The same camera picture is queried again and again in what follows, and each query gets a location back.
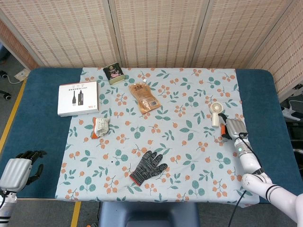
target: work glove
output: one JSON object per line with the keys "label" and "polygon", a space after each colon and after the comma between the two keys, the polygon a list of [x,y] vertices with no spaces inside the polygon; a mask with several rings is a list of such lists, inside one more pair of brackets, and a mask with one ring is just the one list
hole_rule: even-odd
{"label": "work glove", "polygon": [[159,175],[163,170],[167,168],[167,164],[161,164],[157,166],[159,162],[162,160],[163,155],[158,155],[157,152],[147,151],[141,161],[139,162],[135,171],[130,174],[130,178],[137,184],[141,185],[143,181]]}

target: woven wall panel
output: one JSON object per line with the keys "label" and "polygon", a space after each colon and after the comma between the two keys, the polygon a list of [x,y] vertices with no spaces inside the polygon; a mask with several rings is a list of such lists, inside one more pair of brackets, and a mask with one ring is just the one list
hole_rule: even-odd
{"label": "woven wall panel", "polygon": [[303,79],[303,1],[296,0],[281,20],[250,66],[270,71],[278,93]]}
{"label": "woven wall panel", "polygon": [[26,65],[30,70],[38,68],[39,65],[30,56],[27,49],[16,39],[12,32],[0,20],[0,39],[13,51],[13,53]]}
{"label": "woven wall panel", "polygon": [[242,68],[288,0],[214,0],[193,67]]}
{"label": "woven wall panel", "polygon": [[127,67],[186,67],[205,0],[115,0]]}
{"label": "woven wall panel", "polygon": [[0,8],[45,66],[116,62],[101,0],[0,0]]}

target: white mini fan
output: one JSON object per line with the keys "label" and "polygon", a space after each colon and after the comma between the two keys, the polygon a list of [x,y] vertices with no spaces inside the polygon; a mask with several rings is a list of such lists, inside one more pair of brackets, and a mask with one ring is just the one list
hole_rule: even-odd
{"label": "white mini fan", "polygon": [[219,127],[219,113],[222,113],[223,106],[219,102],[214,102],[210,105],[210,111],[213,113],[212,115],[212,126]]}

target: brown snack package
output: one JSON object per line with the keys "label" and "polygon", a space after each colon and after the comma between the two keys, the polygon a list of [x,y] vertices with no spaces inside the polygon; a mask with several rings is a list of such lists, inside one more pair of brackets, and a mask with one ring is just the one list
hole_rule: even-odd
{"label": "brown snack package", "polygon": [[137,99],[138,106],[142,114],[161,106],[155,96],[152,95],[151,88],[147,84],[131,84],[128,86],[128,88],[131,91],[132,95]]}

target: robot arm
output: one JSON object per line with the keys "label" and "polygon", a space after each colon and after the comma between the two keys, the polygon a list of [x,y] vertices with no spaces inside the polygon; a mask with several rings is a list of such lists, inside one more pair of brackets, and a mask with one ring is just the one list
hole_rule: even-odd
{"label": "robot arm", "polygon": [[221,130],[222,137],[235,141],[234,145],[245,171],[242,177],[243,188],[268,200],[295,221],[298,227],[303,227],[303,194],[295,196],[273,184],[250,146],[244,123],[227,119],[224,114],[220,115],[226,123]]}
{"label": "robot arm", "polygon": [[43,164],[38,167],[34,176],[29,177],[32,165],[39,158],[46,155],[45,151],[27,151],[11,158],[5,166],[0,179],[0,227],[7,226],[10,215],[17,203],[17,192],[26,185],[39,179],[43,171]]}

